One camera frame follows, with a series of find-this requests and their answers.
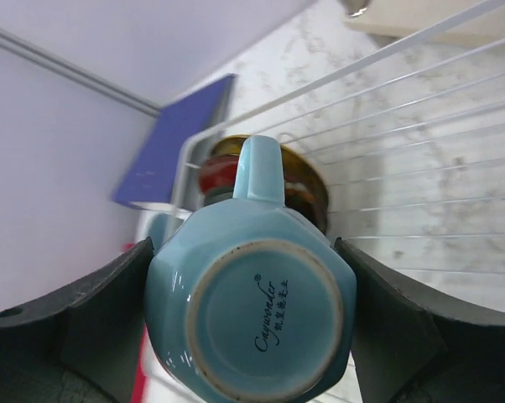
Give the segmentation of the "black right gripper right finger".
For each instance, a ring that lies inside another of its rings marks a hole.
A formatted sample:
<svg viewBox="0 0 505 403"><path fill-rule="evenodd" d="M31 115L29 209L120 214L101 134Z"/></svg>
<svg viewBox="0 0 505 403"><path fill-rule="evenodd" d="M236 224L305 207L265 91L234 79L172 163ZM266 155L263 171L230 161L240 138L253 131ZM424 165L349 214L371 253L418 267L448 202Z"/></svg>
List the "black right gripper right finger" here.
<svg viewBox="0 0 505 403"><path fill-rule="evenodd" d="M505 312L449 296L346 240L357 277L351 353L365 402L505 402Z"/></svg>

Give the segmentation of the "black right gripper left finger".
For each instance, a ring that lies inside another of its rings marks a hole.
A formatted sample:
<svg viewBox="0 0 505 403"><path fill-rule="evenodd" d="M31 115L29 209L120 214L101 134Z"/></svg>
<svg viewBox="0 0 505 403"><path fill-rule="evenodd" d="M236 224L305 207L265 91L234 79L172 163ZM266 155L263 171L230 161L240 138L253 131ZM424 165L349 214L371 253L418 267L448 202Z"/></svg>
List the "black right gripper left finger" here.
<svg viewBox="0 0 505 403"><path fill-rule="evenodd" d="M0 311L0 402L129 402L149 238L58 290Z"/></svg>

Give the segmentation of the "light blue plastic cup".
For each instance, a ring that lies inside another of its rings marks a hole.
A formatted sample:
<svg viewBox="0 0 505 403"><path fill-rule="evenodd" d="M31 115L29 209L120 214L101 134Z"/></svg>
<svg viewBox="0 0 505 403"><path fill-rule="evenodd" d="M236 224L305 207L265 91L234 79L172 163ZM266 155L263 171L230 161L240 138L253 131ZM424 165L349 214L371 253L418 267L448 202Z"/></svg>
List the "light blue plastic cup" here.
<svg viewBox="0 0 505 403"><path fill-rule="evenodd" d="M154 252L157 253L164 244L167 221L170 215L166 212L143 210L140 213L135 242L151 238Z"/></svg>

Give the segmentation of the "light blue ceramic mug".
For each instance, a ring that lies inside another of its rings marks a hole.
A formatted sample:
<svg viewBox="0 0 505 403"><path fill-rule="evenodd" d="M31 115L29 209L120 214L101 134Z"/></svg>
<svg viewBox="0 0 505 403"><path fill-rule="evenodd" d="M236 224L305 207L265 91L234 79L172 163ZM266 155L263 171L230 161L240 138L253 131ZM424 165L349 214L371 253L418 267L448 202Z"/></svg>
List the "light blue ceramic mug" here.
<svg viewBox="0 0 505 403"><path fill-rule="evenodd" d="M208 402L306 402L346 372L357 279L300 213L231 197L194 212L154 256L149 340Z"/></svg>

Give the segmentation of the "white wire dish rack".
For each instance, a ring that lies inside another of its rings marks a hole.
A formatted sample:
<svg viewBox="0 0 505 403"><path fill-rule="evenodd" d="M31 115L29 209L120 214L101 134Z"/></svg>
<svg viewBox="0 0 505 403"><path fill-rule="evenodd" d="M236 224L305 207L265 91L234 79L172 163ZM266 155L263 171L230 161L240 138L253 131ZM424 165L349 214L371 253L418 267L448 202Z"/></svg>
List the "white wire dish rack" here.
<svg viewBox="0 0 505 403"><path fill-rule="evenodd" d="M322 173L330 237L460 300L505 312L505 39L432 42L479 3L403 38L319 1L223 67L228 133L264 134ZM365 402L350 354L312 402Z"/></svg>

